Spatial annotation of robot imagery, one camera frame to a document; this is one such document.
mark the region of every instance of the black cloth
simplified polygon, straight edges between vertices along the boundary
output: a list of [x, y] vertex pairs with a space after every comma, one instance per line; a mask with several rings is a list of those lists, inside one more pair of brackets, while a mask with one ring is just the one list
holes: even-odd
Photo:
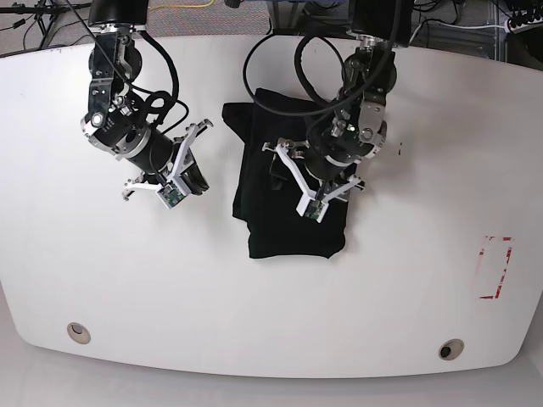
[[[258, 89], [256, 96], [267, 105], [288, 111], [318, 108], [313, 102], [264, 89]], [[265, 142], [276, 145], [279, 137], [305, 140], [306, 120], [272, 114], [252, 103], [226, 103], [222, 118], [245, 143], [233, 216], [247, 222], [249, 257], [264, 259], [305, 254], [329, 259], [339, 252], [345, 245], [348, 204], [333, 200], [321, 224], [299, 216], [296, 207], [302, 193], [296, 180], [279, 163], [286, 170], [288, 179], [280, 190], [274, 189], [269, 174], [274, 154], [262, 151]], [[310, 176], [305, 179], [312, 189], [318, 188], [315, 179]]]

